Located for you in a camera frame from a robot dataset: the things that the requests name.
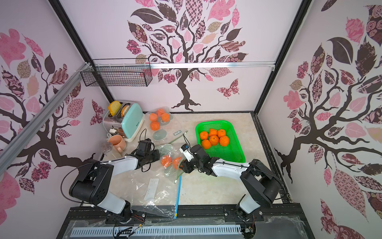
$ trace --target marble countertop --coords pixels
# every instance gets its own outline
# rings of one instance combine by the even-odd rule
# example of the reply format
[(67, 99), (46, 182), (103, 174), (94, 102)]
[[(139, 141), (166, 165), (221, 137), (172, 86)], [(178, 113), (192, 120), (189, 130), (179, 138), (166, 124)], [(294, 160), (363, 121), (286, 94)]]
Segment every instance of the marble countertop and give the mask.
[[(227, 120), (231, 122), (235, 128), (246, 161), (250, 162), (253, 159), (258, 159), (269, 167), (250, 113), (191, 113), (174, 114), (174, 116), (182, 123), (183, 128), (188, 131), (186, 137), (192, 146), (197, 144), (195, 134), (197, 124), (214, 120)], [(137, 148), (139, 135), (145, 128), (149, 128), (149, 122), (144, 122), (134, 141), (127, 143), (124, 154), (131, 153)], [(174, 141), (172, 145), (179, 149), (184, 143), (185, 141), (181, 137)], [(127, 177), (127, 174), (122, 174), (118, 175), (110, 183), (110, 190), (117, 196), (125, 194), (123, 190), (126, 187), (123, 185), (126, 183), (126, 180), (123, 179)], [(248, 194), (248, 191), (242, 182), (226, 177), (207, 176), (194, 170), (190, 174), (182, 174), (179, 205), (237, 204), (244, 194)], [(274, 203), (282, 203), (282, 201), (279, 199), (274, 201)]]

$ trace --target tree mural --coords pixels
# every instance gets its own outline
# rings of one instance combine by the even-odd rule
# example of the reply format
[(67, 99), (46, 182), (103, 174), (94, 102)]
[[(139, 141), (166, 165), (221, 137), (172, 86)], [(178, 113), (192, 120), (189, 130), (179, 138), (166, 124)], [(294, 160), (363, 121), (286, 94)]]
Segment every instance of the tree mural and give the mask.
[[(6, 144), (9, 144), (29, 123), (32, 116), (35, 116), (45, 106), (49, 100), (48, 95), (52, 92), (54, 94), (58, 92), (54, 85), (64, 84), (69, 77), (66, 73), (66, 64), (56, 70), (52, 57), (48, 55), (44, 58), (39, 45), (27, 37), (24, 39), (31, 48), (28, 53), (30, 60), (24, 60), (25, 55), (23, 53), (26, 51), (26, 46), (19, 42), (18, 31), (10, 29), (9, 35), (0, 33), (0, 55), (8, 68), (13, 60), (22, 61), (17, 66), (18, 77), (16, 73), (11, 73), (11, 70), (6, 70), (2, 66), (2, 88), (5, 89), (5, 93), (0, 93), (0, 114), (3, 116), (0, 120), (0, 140)], [(71, 136), (65, 128), (74, 127), (81, 123), (76, 119), (83, 109), (84, 99), (76, 98), (80, 91), (81, 84), (78, 83), (52, 114), (52, 117), (37, 132), (39, 140), (32, 145), (27, 145), (18, 155), (19, 158), (26, 157), (25, 161), (11, 164), (8, 167), (8, 169), (19, 167), (15, 178), (19, 178), (18, 183), (22, 189), (34, 194), (34, 183), (48, 178), (53, 161), (57, 167), (78, 167), (92, 159), (93, 155), (82, 162), (79, 158), (60, 154), (59, 145), (65, 145), (64, 138)], [(102, 108), (98, 107), (97, 104), (95, 107), (94, 103), (93, 108), (96, 112), (102, 111)], [(7, 134), (8, 131), (12, 132), (10, 138), (3, 136), (9, 135)], [(26, 176), (28, 172), (31, 172), (30, 177)]]
[[(382, 44), (382, 6), (366, 7), (369, 10), (366, 26), (359, 19), (348, 19), (346, 24), (347, 37), (355, 44), (343, 37), (331, 38), (328, 41), (333, 45), (332, 56), (321, 45), (310, 67), (307, 62), (298, 67), (299, 79), (292, 82), (292, 90), (284, 96), (284, 102), (292, 110), (288, 116), (292, 119), (291, 128), (298, 135), (288, 155), (275, 150), (282, 159), (281, 168), (286, 167), (292, 180), (291, 163), (301, 145), (310, 145), (308, 153), (314, 154), (314, 162), (325, 161), (327, 185), (333, 179), (339, 194), (366, 218), (365, 193), (371, 207), (382, 218), (382, 193), (370, 192), (382, 191), (382, 185), (369, 177), (381, 174), (382, 164), (366, 164), (354, 155), (382, 156), (382, 152), (363, 138), (369, 134), (382, 143), (382, 128), (378, 127), (382, 124), (382, 106), (371, 106), (382, 100), (382, 59), (377, 59), (376, 54), (376, 47)], [(341, 168), (365, 175), (351, 176)]]
[[(128, 22), (132, 35), (139, 41), (137, 43), (129, 40), (126, 47), (137, 55), (136, 63), (144, 63), (140, 58), (146, 57), (154, 63), (240, 62), (247, 55), (238, 52), (245, 41), (240, 43), (234, 41), (241, 30), (241, 28), (235, 28), (240, 19), (239, 11), (235, 8), (231, 15), (230, 10), (235, 0), (227, 2), (204, 0), (208, 3), (203, 3), (202, 0), (185, 0), (184, 11), (182, 10), (183, 0), (172, 0), (172, 4), (168, 0), (158, 0), (155, 1), (156, 5), (153, 0), (136, 0), (136, 2), (147, 7), (138, 9), (131, 15), (141, 18), (144, 24)], [(209, 11), (209, 14), (202, 19), (203, 11)], [(206, 29), (206, 23), (213, 18), (218, 21), (209, 23)], [(149, 54), (140, 54), (141, 50), (146, 50)], [(222, 50), (235, 53), (221, 56)], [(152, 69), (151, 72), (153, 76), (158, 75), (159, 81), (162, 79), (167, 83), (178, 81), (176, 84), (182, 91), (183, 99), (172, 108), (185, 106), (185, 109), (190, 111), (193, 110), (189, 106), (200, 104), (191, 100), (185, 84), (187, 79), (200, 81), (203, 76), (213, 81), (213, 77), (222, 77), (231, 73), (228, 68)], [(236, 94), (238, 93), (237, 81), (229, 88), (217, 90), (226, 97)]]

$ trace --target tree wall decal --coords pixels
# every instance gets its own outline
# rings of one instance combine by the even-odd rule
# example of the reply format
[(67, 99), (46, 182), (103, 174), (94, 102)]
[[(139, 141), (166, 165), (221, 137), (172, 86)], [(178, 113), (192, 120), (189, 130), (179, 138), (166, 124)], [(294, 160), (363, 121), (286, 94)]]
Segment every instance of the tree wall decal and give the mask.
[[(296, 136), (289, 154), (275, 151), (282, 160), (283, 174), (286, 167), (292, 180), (291, 164), (297, 152), (302, 145), (310, 145), (308, 154), (314, 154), (314, 162), (322, 158), (325, 161), (323, 179), (326, 184), (330, 185), (333, 180), (339, 194), (366, 218), (365, 194), (370, 206), (382, 218), (382, 194), (369, 192), (370, 189), (382, 190), (381, 184), (369, 177), (381, 174), (382, 164), (366, 164), (366, 159), (358, 159), (353, 154), (366, 152), (376, 157), (382, 156), (381, 151), (372, 148), (368, 145), (370, 142), (364, 139), (369, 135), (382, 143), (382, 128), (378, 127), (382, 124), (382, 106), (371, 106), (371, 103), (382, 100), (382, 68), (377, 61), (377, 55), (381, 53), (376, 53), (376, 48), (381, 52), (378, 47), (382, 42), (382, 38), (376, 35), (382, 37), (382, 31), (375, 27), (376, 20), (382, 22), (382, 15), (379, 14), (382, 6), (366, 7), (369, 10), (366, 25), (359, 19), (348, 19), (346, 24), (347, 37), (360, 43), (357, 49), (348, 39), (334, 37), (328, 40), (333, 45), (332, 55), (327, 54), (320, 45), (310, 66), (308, 62), (303, 62), (298, 67), (298, 79), (292, 82), (292, 90), (284, 96), (284, 102), (292, 110), (288, 118), (292, 119), (291, 128)], [(375, 47), (370, 44), (373, 41), (377, 43)], [(364, 173), (365, 176), (351, 176), (341, 168)]]
[[(240, 43), (234, 41), (241, 30), (241, 28), (235, 28), (240, 19), (239, 11), (237, 8), (230, 10), (235, 4), (234, 0), (227, 2), (204, 0), (208, 3), (203, 3), (202, 0), (185, 0), (184, 11), (181, 11), (183, 0), (172, 0), (172, 5), (168, 1), (162, 1), (163, 3), (155, 1), (156, 5), (152, 0), (136, 0), (136, 2), (144, 7), (154, 7), (158, 10), (141, 8), (132, 13), (131, 19), (137, 16), (145, 24), (139, 25), (128, 21), (129, 29), (139, 44), (129, 40), (126, 48), (134, 55), (139, 54), (137, 61), (144, 56), (153, 63), (240, 62), (247, 55), (238, 52), (240, 47), (245, 45), (245, 41)], [(209, 15), (202, 19), (204, 11), (209, 11)], [(210, 21), (206, 29), (206, 23), (213, 18), (219, 21)], [(148, 51), (149, 54), (140, 54), (143, 50)], [(222, 50), (229, 54), (221, 56)], [(151, 72), (153, 76), (158, 75), (159, 81), (162, 79), (167, 83), (177, 81), (176, 85), (182, 91), (183, 99), (172, 108), (185, 106), (185, 109), (190, 111), (193, 110), (189, 106), (200, 104), (190, 98), (185, 83), (187, 79), (200, 81), (200, 78), (204, 77), (213, 81), (213, 77), (222, 77), (231, 73), (228, 68), (152, 69)], [(233, 86), (235, 88), (226, 88), (223, 92), (224, 96), (236, 94), (238, 91), (236, 86), (237, 84)]]

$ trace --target plastic wrap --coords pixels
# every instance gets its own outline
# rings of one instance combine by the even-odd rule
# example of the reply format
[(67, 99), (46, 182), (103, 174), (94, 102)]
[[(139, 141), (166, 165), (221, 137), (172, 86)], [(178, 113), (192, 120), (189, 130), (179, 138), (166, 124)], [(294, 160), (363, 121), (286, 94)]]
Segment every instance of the plastic wrap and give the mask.
[(144, 118), (150, 122), (149, 130), (152, 133), (152, 139), (159, 144), (171, 143), (185, 132), (182, 124), (170, 113), (168, 107), (147, 112)]

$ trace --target wire basket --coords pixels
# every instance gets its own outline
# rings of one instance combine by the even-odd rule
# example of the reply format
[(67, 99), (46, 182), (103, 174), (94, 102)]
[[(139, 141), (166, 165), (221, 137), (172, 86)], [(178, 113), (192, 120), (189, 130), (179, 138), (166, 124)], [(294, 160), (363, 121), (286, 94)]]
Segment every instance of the wire basket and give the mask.
[(99, 64), (81, 72), (86, 86), (148, 86), (152, 80), (150, 63), (118, 64), (117, 60), (148, 62), (147, 58), (94, 59), (113, 64)]

